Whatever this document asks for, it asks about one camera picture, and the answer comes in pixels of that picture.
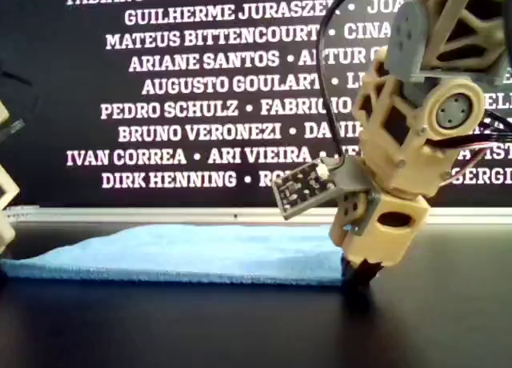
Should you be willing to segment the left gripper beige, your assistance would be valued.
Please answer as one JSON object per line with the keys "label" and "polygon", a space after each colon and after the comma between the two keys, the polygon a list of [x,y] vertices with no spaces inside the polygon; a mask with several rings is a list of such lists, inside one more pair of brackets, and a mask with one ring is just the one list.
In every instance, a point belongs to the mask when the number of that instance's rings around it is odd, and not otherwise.
{"label": "left gripper beige", "polygon": [[0,225],[0,251],[1,258],[7,258],[10,255],[9,244],[15,239],[15,230],[12,227],[8,217],[1,212]]}

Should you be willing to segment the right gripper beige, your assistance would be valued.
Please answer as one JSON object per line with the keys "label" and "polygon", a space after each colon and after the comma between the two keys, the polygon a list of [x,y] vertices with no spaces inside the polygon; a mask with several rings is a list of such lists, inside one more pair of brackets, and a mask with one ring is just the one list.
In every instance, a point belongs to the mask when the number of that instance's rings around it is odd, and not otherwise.
{"label": "right gripper beige", "polygon": [[397,264],[424,227],[429,211],[421,196],[403,199],[378,191],[340,197],[330,239],[344,253],[342,285],[366,289],[381,265]]}

